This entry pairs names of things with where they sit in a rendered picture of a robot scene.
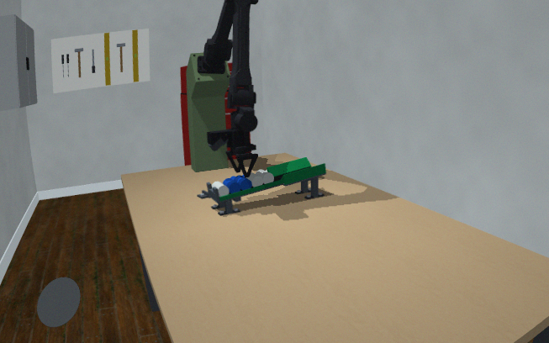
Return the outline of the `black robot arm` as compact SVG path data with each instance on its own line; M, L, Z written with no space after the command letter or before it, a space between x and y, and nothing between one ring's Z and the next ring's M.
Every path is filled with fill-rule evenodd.
M227 108L237 109L230 113L231 128L240 127L241 130L207 132L208 143L213 151L226 143L232 147L245 146L244 131L251 132L258 124L254 110L256 93L251 85L249 64L250 7L257 3L258 0L224 0L217 29L212 39L207 39L203 56L198 57L198 73L224 74L225 65L220 63L230 60L232 50ZM232 40L228 40L232 24L233 45ZM251 106L253 109L232 105Z

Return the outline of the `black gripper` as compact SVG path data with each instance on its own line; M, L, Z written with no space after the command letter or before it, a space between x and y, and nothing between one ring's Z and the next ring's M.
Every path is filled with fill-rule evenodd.
M230 159L230 162L231 162L232 166L234 167L235 172L240 172L240 170L242 170L244 176L249 177L250 174L251 174L252 168L256 163L256 159L258 157L258 154L252 154L251 153L252 150L256 150L256 145L253 145L253 144L250 143L250 132L245 132L244 131L244 141L245 141L245 146L232 147L230 145L227 145L227 148L230 147L230 150L227 150L225 153L228 156L228 158ZM238 168L237 168L232 156L236 156L236 159L239 162ZM250 159L251 159L251 164L249 166L248 171L246 171L243 161L244 160L250 160Z

